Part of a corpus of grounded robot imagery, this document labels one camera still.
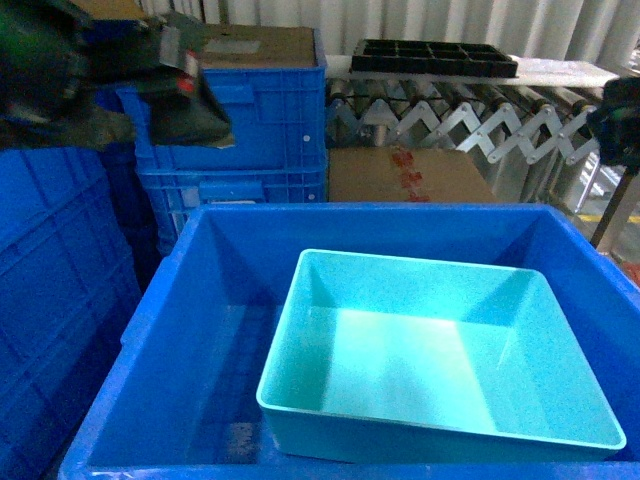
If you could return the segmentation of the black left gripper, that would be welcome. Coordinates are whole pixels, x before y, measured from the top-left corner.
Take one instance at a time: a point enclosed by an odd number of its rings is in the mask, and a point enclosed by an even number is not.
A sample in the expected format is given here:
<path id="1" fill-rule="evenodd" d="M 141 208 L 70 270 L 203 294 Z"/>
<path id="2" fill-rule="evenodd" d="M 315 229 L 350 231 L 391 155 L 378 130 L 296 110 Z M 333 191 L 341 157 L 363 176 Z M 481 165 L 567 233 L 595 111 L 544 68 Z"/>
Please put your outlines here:
<path id="1" fill-rule="evenodd" d="M 95 20 L 87 34 L 91 80 L 131 85 L 149 108 L 149 141 L 161 146 L 223 147 L 232 121 L 200 62 L 206 25 L 168 11 L 139 20 Z"/>

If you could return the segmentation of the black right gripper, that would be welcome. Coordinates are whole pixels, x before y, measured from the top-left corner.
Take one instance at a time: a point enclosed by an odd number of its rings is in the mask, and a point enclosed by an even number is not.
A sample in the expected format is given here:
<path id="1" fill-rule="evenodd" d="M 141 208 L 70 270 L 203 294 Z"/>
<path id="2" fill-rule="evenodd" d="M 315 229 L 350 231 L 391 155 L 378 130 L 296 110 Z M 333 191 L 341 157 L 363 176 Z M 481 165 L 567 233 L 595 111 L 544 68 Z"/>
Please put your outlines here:
<path id="1" fill-rule="evenodd" d="M 639 78 L 608 81 L 600 106 L 587 115 L 602 165 L 639 164 Z"/>

